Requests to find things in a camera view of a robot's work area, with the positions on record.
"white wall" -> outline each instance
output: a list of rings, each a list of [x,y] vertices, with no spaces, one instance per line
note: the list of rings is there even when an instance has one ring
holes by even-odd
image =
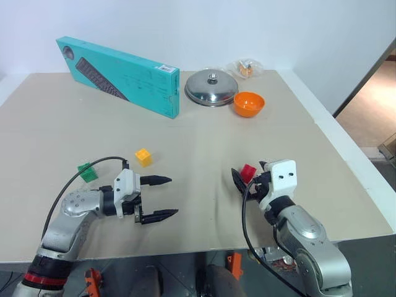
[[[64,35],[183,70],[252,57],[294,69],[333,112],[395,37],[395,14],[394,0],[0,1],[0,70],[67,71]]]

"orange bowl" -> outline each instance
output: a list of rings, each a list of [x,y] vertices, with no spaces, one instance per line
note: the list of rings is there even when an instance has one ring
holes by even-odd
[[[264,107],[265,100],[256,93],[241,92],[234,97],[235,112],[245,118],[255,116]]]

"green cube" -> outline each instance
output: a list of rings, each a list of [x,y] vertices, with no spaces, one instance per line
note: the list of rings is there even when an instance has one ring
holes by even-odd
[[[78,171],[83,170],[87,166],[89,166],[90,163],[86,163],[84,165],[80,165],[77,167]],[[89,183],[90,181],[93,181],[98,178],[98,175],[93,167],[88,168],[85,170],[83,173],[80,174],[81,178],[86,182]]]

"keyboard image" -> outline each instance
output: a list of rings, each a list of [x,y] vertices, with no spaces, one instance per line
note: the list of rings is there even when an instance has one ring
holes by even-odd
[[[93,84],[95,84],[99,90],[127,100],[127,98],[86,59],[80,58],[79,62],[75,65],[75,68],[86,78],[88,78]]]

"metal pot lid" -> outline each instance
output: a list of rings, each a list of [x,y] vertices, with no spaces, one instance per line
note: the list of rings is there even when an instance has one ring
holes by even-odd
[[[238,92],[238,84],[224,71],[205,69],[187,79],[184,91],[198,104],[217,107],[234,100],[234,95]]]

